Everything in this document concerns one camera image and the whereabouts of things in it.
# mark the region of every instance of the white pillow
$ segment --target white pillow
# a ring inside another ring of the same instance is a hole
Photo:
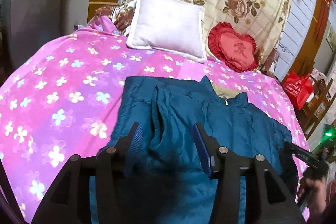
[[[127,46],[158,49],[195,62],[207,59],[202,41],[204,8],[180,0],[136,0]]]

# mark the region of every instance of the red shopping bag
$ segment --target red shopping bag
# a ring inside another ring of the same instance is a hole
[[[309,76],[308,74],[306,77],[299,77],[292,71],[282,85],[283,90],[297,109],[301,109],[304,106],[309,95],[314,91],[313,85],[309,81]]]

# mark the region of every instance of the zipper pull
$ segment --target zipper pull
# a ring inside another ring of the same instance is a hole
[[[228,106],[229,104],[227,103],[227,97],[226,97],[226,95],[224,95],[224,100],[225,100],[226,105]]]

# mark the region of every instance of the red heart-shaped pillow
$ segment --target red heart-shaped pillow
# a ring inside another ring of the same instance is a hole
[[[211,52],[236,72],[254,70],[258,63],[254,58],[256,44],[249,34],[238,34],[230,23],[218,23],[209,33]]]

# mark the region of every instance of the pink bedsheet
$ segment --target pink bedsheet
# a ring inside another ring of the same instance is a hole
[[[134,50],[108,18],[42,47],[0,88],[0,158],[26,221],[72,154],[95,155],[116,122],[127,76],[211,81],[248,93],[251,103],[284,124],[308,149],[293,106],[265,75],[236,73],[209,58],[195,63],[157,50]],[[299,177],[305,164],[294,159]]]

